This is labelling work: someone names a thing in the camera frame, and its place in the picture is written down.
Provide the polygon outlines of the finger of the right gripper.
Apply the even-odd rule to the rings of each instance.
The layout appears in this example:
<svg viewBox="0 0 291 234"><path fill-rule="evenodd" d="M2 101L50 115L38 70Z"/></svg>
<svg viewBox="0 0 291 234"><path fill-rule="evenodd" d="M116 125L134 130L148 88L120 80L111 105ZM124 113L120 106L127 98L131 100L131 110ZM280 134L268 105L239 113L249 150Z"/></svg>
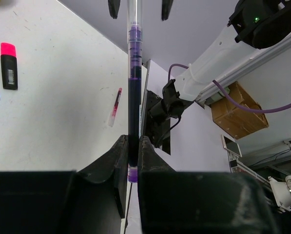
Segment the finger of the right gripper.
<svg viewBox="0 0 291 234"><path fill-rule="evenodd" d="M167 20L169 18L173 2L173 0L162 0L161 20Z"/></svg>
<svg viewBox="0 0 291 234"><path fill-rule="evenodd" d="M107 2L110 16L117 19L121 0L107 0Z"/></svg>

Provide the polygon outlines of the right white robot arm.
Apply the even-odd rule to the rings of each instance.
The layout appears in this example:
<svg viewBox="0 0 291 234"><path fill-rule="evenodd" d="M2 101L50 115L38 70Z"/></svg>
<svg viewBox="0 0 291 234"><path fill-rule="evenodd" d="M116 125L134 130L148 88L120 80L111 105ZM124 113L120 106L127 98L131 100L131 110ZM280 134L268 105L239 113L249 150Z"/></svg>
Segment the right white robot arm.
<svg viewBox="0 0 291 234"><path fill-rule="evenodd" d="M139 73L142 47L142 1L128 0L127 43L129 85L141 80ZM239 109L259 114L276 113L291 108L291 103L275 109L249 109L237 104L215 81L237 62L249 59L257 49L278 44L291 32L291 0L240 0L213 44L187 70L163 88L158 110L168 117L182 115L211 81Z"/></svg>

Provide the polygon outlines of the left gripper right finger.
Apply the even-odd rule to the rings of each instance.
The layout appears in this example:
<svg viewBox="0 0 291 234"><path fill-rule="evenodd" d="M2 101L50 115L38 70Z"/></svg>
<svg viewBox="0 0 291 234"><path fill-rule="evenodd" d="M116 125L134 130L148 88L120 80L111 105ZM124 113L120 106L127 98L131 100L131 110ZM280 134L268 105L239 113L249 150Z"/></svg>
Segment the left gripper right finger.
<svg viewBox="0 0 291 234"><path fill-rule="evenodd" d="M139 141L138 201L145 234L277 234L260 185L244 173L177 172Z"/></svg>

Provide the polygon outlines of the dark purple ink pen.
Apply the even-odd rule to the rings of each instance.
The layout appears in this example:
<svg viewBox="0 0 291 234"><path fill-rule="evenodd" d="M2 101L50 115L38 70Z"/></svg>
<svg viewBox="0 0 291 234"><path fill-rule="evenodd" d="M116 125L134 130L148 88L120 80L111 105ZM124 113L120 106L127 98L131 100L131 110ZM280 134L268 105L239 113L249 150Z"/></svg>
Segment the dark purple ink pen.
<svg viewBox="0 0 291 234"><path fill-rule="evenodd" d="M138 147L141 136L142 1L128 1L128 181L137 182Z"/></svg>

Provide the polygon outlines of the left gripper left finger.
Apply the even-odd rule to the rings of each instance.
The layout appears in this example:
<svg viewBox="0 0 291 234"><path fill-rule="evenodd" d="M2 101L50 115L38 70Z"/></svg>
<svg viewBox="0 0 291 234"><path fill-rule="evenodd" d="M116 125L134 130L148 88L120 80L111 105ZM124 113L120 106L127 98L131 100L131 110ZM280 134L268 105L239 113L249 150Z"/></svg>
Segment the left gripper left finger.
<svg viewBox="0 0 291 234"><path fill-rule="evenodd" d="M128 138L80 171L0 172L0 234L118 234Z"/></svg>

